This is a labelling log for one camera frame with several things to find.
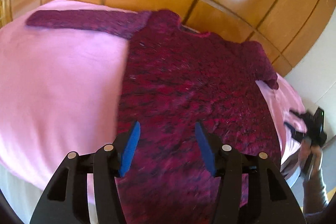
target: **white wall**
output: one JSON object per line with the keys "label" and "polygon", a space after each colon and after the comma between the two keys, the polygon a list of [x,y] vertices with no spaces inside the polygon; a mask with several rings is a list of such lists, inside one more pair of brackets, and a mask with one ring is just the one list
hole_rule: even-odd
{"label": "white wall", "polygon": [[285,78],[307,109],[325,110],[328,139],[336,135],[336,9],[314,46]]}

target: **pink fabric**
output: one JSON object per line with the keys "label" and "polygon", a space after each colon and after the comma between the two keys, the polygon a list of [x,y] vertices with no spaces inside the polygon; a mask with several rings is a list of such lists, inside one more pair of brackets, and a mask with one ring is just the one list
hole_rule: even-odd
{"label": "pink fabric", "polygon": [[290,109],[293,109],[299,113],[304,113],[305,107],[298,93],[280,75],[278,75],[278,90],[270,89],[263,81],[256,81],[256,83],[271,112],[279,137],[281,164],[283,164],[290,155],[294,154],[300,148],[300,143],[292,139],[291,132],[284,126],[284,122],[289,122],[298,131],[306,132],[307,128],[305,123],[289,112]]}
{"label": "pink fabric", "polygon": [[[37,10],[50,9],[113,10],[67,0]],[[44,189],[68,152],[113,142],[128,43],[103,32],[27,27],[33,12],[0,29],[0,163]]]}

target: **blue gripper pad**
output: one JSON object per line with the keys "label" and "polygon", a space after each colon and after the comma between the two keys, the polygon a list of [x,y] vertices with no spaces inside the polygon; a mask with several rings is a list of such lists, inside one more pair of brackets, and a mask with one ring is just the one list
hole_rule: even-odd
{"label": "blue gripper pad", "polygon": [[203,126],[200,122],[196,122],[195,125],[195,136],[201,150],[202,159],[205,163],[205,167],[210,172],[212,176],[216,174],[216,167],[215,167],[215,154],[211,149],[209,143],[209,134],[203,129]]}
{"label": "blue gripper pad", "polygon": [[135,122],[128,134],[128,141],[125,145],[124,151],[121,153],[121,165],[119,169],[120,177],[124,177],[131,167],[135,149],[137,148],[140,138],[140,123]]}

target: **metal screw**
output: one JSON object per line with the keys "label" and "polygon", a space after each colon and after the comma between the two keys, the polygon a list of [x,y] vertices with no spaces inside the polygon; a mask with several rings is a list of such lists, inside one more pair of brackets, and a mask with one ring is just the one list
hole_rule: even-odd
{"label": "metal screw", "polygon": [[75,158],[76,156],[77,156],[76,152],[70,152],[70,153],[68,154],[68,158],[69,158],[69,159],[73,159],[73,158]]}
{"label": "metal screw", "polygon": [[224,151],[231,151],[231,150],[232,150],[232,147],[229,146],[228,144],[225,144],[225,145],[222,146],[222,149],[223,149]]}
{"label": "metal screw", "polygon": [[107,144],[107,145],[104,146],[104,150],[105,150],[105,151],[111,151],[111,150],[113,150],[113,148],[114,148],[114,147],[113,147],[113,145],[111,145],[111,144]]}
{"label": "metal screw", "polygon": [[265,152],[260,152],[259,157],[265,160],[268,158],[268,155]]}

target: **black object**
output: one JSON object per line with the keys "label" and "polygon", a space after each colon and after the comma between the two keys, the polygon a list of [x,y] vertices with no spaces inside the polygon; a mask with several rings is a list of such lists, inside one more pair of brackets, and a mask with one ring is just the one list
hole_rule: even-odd
{"label": "black object", "polygon": [[113,144],[95,153],[70,152],[43,191],[30,224],[90,224],[88,173],[93,173],[98,222],[125,224],[114,177],[128,171],[139,136],[140,124],[135,122],[129,132],[118,134]]}
{"label": "black object", "polygon": [[[217,135],[207,133],[201,122],[196,123],[195,134],[207,170],[221,178],[211,224],[306,223],[292,191],[266,153],[241,154],[223,145]],[[243,213],[239,208],[242,174],[249,176]]]}
{"label": "black object", "polygon": [[[93,173],[99,223],[126,224],[115,177],[125,175],[129,169],[139,135],[140,125],[136,122],[112,145],[93,154],[79,156],[70,152],[49,181],[30,223],[89,224],[86,177]],[[221,178],[211,224],[306,223],[285,179],[265,153],[241,154],[223,145],[217,135],[207,133],[201,122],[196,123],[195,135],[206,168]],[[239,208],[242,174],[249,176],[249,192],[247,205]],[[335,224],[335,208],[336,196],[314,223]],[[22,224],[16,215],[16,219],[12,217],[14,212],[2,213],[0,210],[2,224]]]}
{"label": "black object", "polygon": [[[304,121],[304,123],[307,126],[307,132],[302,133],[299,131],[296,131],[296,129],[290,125],[289,123],[285,122],[284,124],[291,130],[292,138],[299,143],[302,142],[304,138],[308,138],[311,141],[311,146],[318,145],[320,147],[323,147],[327,140],[327,135],[323,131],[324,127],[324,110],[320,107],[316,110],[315,114],[313,115],[310,111],[307,111],[306,113],[299,114],[298,112],[295,112],[293,110],[290,110],[295,116],[299,117]],[[311,153],[305,164],[303,169],[301,170],[301,176],[303,178],[309,178],[311,169],[312,169],[312,163],[313,163],[313,154]]]}

